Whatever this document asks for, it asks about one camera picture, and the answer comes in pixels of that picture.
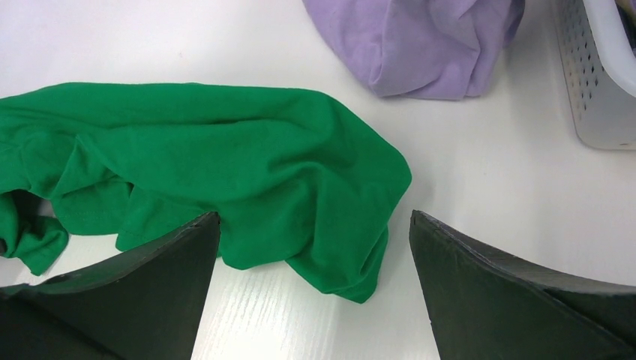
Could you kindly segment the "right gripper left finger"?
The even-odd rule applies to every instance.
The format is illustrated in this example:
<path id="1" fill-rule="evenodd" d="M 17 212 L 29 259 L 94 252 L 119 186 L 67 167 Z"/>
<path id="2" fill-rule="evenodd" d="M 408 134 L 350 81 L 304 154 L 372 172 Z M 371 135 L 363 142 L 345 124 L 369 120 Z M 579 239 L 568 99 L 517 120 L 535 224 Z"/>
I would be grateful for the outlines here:
<path id="1" fill-rule="evenodd" d="M 189 359 L 220 239 L 214 212 L 38 285 L 1 289 L 3 359 Z"/>

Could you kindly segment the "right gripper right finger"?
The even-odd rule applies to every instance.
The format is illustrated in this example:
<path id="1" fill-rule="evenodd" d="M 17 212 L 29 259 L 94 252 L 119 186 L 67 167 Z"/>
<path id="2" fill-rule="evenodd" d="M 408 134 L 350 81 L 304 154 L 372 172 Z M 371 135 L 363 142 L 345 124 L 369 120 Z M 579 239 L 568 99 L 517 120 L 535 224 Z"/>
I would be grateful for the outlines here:
<path id="1" fill-rule="evenodd" d="M 633 359 L 635 288 L 578 277 L 415 210 L 409 244 L 441 359 Z"/>

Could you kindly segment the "green t shirt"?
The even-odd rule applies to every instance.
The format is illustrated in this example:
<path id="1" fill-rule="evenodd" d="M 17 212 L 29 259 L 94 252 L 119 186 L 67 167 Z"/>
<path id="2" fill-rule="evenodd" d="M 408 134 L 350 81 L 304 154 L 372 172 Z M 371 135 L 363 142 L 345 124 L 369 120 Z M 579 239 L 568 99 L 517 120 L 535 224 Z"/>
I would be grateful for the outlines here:
<path id="1" fill-rule="evenodd" d="M 1 255 L 33 275 L 72 235 L 129 251 L 216 212 L 228 266 L 284 261 L 361 304 L 411 180 L 396 148 L 318 91 L 67 82 L 1 99 Z"/>

